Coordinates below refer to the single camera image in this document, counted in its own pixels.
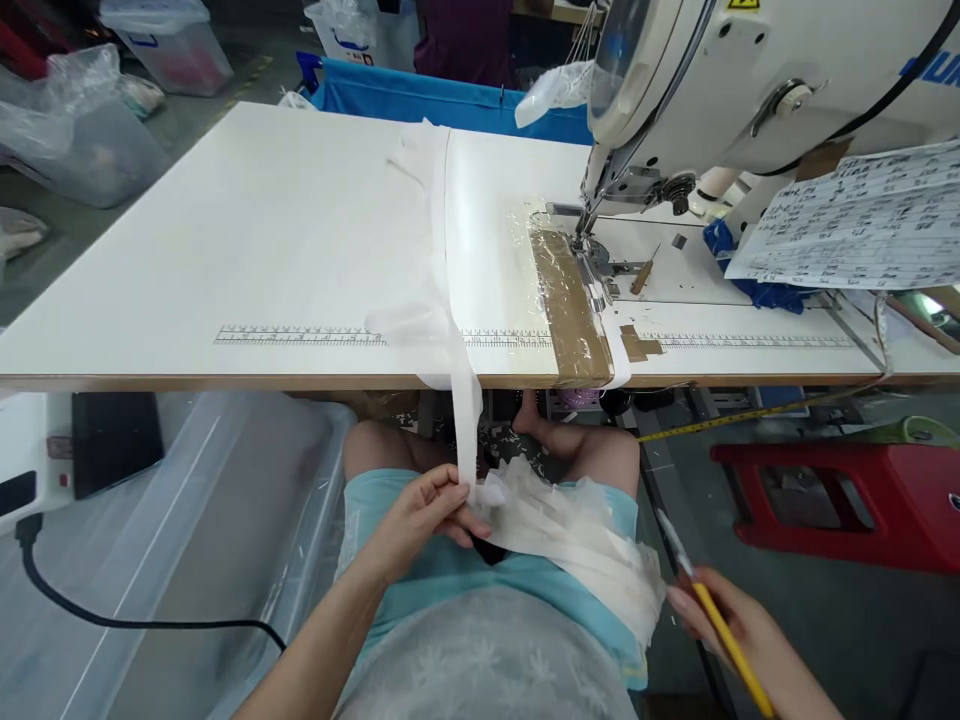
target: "measuring tape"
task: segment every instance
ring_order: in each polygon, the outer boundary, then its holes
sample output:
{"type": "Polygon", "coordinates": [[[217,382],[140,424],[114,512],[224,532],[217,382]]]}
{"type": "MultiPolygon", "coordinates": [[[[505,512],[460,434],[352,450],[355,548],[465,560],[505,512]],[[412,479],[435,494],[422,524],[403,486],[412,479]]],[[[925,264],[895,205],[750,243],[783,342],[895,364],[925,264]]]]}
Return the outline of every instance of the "measuring tape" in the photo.
{"type": "Polygon", "coordinates": [[[814,398],[807,398],[804,400],[798,400],[797,402],[787,403],[785,405],[777,405],[772,408],[762,408],[760,410],[747,410],[746,412],[736,413],[735,415],[726,415],[720,418],[714,418],[713,420],[705,420],[704,422],[694,423],[692,425],[683,425],[678,428],[673,428],[672,430],[662,430],[658,433],[652,433],[651,435],[643,435],[637,438],[637,442],[649,442],[650,440],[662,440],[663,438],[676,437],[677,435],[688,435],[690,433],[700,432],[701,430],[709,430],[715,427],[723,427],[724,425],[733,425],[734,423],[742,422],[744,420],[755,420],[757,418],[766,417],[767,415],[776,415],[777,413],[787,412],[789,410],[799,410],[802,407],[809,407],[810,405],[820,405],[821,403],[830,402],[831,400],[839,400],[841,398],[850,397],[851,395],[856,395],[859,392],[864,390],[869,390],[880,382],[880,379],[871,380],[865,385],[856,385],[852,388],[847,388],[846,390],[840,390],[835,393],[828,393],[826,395],[818,395],[814,398]]]}
{"type": "Polygon", "coordinates": [[[638,332],[641,340],[656,340],[662,347],[676,348],[850,348],[848,337],[830,335],[727,335],[721,333],[638,332]]]}
{"type": "MultiPolygon", "coordinates": [[[[553,348],[549,330],[462,330],[463,343],[476,348],[553,348]]],[[[379,333],[362,327],[326,325],[224,325],[214,345],[268,345],[308,347],[386,347],[379,333]]]]}

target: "light blue shorts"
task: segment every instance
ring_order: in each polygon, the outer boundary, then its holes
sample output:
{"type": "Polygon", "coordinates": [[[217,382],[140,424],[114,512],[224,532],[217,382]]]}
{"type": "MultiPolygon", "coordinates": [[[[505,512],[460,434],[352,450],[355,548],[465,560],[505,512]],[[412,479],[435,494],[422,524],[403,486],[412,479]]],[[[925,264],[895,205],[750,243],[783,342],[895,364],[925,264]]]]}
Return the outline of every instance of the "light blue shorts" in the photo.
{"type": "MultiPolygon", "coordinates": [[[[412,470],[371,470],[347,483],[338,573],[353,560],[403,488],[418,474],[412,470]]],[[[564,486],[572,487],[573,483],[559,487],[564,486]]],[[[605,485],[603,489],[617,529],[626,537],[636,537],[636,501],[617,488],[605,485]]],[[[646,660],[636,638],[576,578],[545,558],[521,553],[508,552],[502,562],[487,565],[475,550],[461,548],[446,536],[431,538],[410,572],[387,590],[357,665],[387,633],[414,613],[491,585],[505,585],[549,603],[606,648],[629,689],[647,687],[646,660]]]]}

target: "gray floor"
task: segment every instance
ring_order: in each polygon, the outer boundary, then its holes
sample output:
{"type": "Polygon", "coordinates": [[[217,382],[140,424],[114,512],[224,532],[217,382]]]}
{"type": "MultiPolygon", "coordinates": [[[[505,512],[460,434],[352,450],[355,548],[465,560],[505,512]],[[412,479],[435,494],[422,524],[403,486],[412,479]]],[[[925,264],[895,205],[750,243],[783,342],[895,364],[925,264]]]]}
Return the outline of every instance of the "gray floor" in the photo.
{"type": "MultiPolygon", "coordinates": [[[[913,399],[875,395],[859,404],[874,423],[917,414],[960,428],[956,394],[913,399]]],[[[668,428],[691,418],[678,404],[659,411],[658,420],[668,428]]],[[[777,429],[782,432],[784,426],[777,429]]],[[[725,473],[711,462],[709,449],[720,443],[757,442],[766,430],[761,421],[666,441],[677,485],[660,483],[659,490],[669,496],[672,519],[695,563],[713,565],[774,615],[847,720],[899,717],[925,652],[939,650],[960,659],[960,626],[952,622],[960,607],[960,578],[777,553],[741,543],[732,528],[738,518],[733,495],[725,473]]],[[[658,633],[667,628],[661,622],[658,633]]],[[[655,636],[651,648],[651,689],[664,679],[661,673],[672,678],[684,667],[675,655],[670,663],[655,662],[657,640],[655,636]]],[[[952,683],[941,679],[928,694],[956,698],[957,667],[953,665],[952,683]]],[[[759,717],[739,680],[726,673],[725,678],[738,716],[759,717]]]]}
{"type": "MultiPolygon", "coordinates": [[[[233,98],[275,103],[280,87],[294,87],[300,72],[294,51],[318,52],[310,36],[291,27],[257,40],[250,31],[222,30],[221,41],[235,77],[216,98],[170,96],[167,107],[148,127],[173,157],[187,152],[233,98]],[[245,86],[251,74],[259,77],[245,86]]],[[[0,326],[7,325],[126,210],[87,208],[47,192],[12,170],[0,169],[2,204],[31,212],[52,230],[52,237],[11,262],[0,284],[0,326]]],[[[912,400],[880,396],[864,403],[872,422],[909,414],[928,415],[960,428],[960,398],[930,395],[912,400]]],[[[691,421],[676,405],[658,413],[664,427],[691,421]]],[[[732,531],[736,508],[724,473],[708,455],[711,445],[748,442],[783,425],[763,422],[681,436],[648,448],[647,467],[672,458],[674,478],[658,487],[646,473],[653,495],[669,497],[670,512],[695,562],[717,567],[763,602],[807,660],[848,719],[894,718],[904,703],[921,654],[940,649],[960,655],[960,625],[952,622],[960,607],[960,581],[954,577],[887,570],[799,555],[758,550],[742,544],[732,531]]],[[[639,536],[661,557],[665,576],[671,558],[663,547],[649,498],[641,497],[639,536]]],[[[650,690],[701,694],[710,691],[710,661],[675,624],[665,608],[648,654],[650,690]]],[[[729,696],[741,717],[755,717],[739,680],[725,677],[729,696]]],[[[946,692],[938,688],[936,692],[946,692]]]]}
{"type": "MultiPolygon", "coordinates": [[[[168,95],[166,106],[147,121],[154,137],[173,159],[202,137],[224,105],[233,99],[276,104],[280,88],[300,81],[296,50],[321,54],[315,36],[296,26],[269,36],[250,30],[219,29],[218,37],[234,69],[234,77],[214,98],[168,95]],[[251,75],[257,79],[246,86],[251,75]]],[[[125,72],[143,74],[142,66],[125,64],[125,72]]],[[[0,283],[0,327],[13,322],[33,300],[119,218],[136,198],[98,210],[45,190],[9,167],[0,167],[0,204],[25,210],[50,226],[50,237],[12,260],[0,283]]]]}

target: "sewing machine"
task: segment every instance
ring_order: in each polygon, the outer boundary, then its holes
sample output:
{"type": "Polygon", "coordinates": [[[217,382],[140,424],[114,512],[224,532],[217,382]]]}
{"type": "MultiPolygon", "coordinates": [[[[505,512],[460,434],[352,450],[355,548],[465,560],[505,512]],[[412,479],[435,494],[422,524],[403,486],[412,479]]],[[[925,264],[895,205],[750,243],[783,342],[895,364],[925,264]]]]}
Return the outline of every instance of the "sewing machine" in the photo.
{"type": "Polygon", "coordinates": [[[661,202],[683,215],[712,167],[769,178],[727,217],[739,241],[823,143],[852,138],[856,155],[952,137],[958,17],[952,0],[616,0],[590,92],[582,206],[556,208],[579,218],[572,249],[608,287],[597,218],[661,202]]]}

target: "black cable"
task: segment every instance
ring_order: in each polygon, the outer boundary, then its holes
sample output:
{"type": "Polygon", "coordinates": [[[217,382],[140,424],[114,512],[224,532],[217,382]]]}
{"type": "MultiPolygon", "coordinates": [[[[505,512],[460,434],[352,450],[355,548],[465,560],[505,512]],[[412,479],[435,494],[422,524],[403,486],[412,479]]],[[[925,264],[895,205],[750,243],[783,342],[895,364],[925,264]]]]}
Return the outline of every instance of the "black cable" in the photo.
{"type": "MultiPolygon", "coordinates": [[[[950,4],[950,9],[947,10],[947,14],[943,18],[943,22],[940,23],[940,27],[937,28],[937,31],[933,34],[933,37],[930,38],[930,42],[928,42],[926,47],[923,48],[923,51],[917,55],[916,59],[913,61],[913,64],[903,75],[900,76],[897,82],[894,83],[893,87],[887,90],[884,96],[877,100],[869,110],[862,115],[855,117],[853,120],[833,133],[833,135],[824,140],[824,142],[836,140],[844,135],[849,135],[855,130],[859,130],[861,127],[886,110],[894,100],[900,97],[903,91],[906,90],[914,80],[920,77],[920,73],[927,69],[927,66],[933,60],[934,56],[940,52],[940,47],[944,42],[946,42],[947,38],[950,37],[950,33],[953,32],[953,29],[957,26],[958,21],[960,21],[960,0],[953,0],[953,2],[950,4]]],[[[782,168],[773,170],[771,172],[757,173],[757,175],[760,177],[782,175],[783,173],[789,172],[797,167],[797,165],[800,164],[802,157],[803,156],[797,158],[789,165],[784,165],[782,168]]]]}
{"type": "Polygon", "coordinates": [[[260,620],[218,620],[211,622],[167,622],[161,620],[136,621],[136,620],[117,620],[116,618],[103,617],[80,607],[76,603],[68,600],[59,592],[54,590],[50,584],[43,579],[37,565],[33,560],[33,544],[36,542],[37,535],[43,528],[43,516],[31,515],[17,522],[16,538],[20,542],[20,548],[23,550],[23,569],[27,573],[30,582],[43,593],[51,602],[66,610],[71,615],[75,615],[88,623],[99,625],[106,628],[120,628],[126,630],[214,630],[217,628],[229,627],[252,627],[263,630],[270,639],[280,648],[282,653],[287,649],[283,638],[272,627],[260,620]]]}

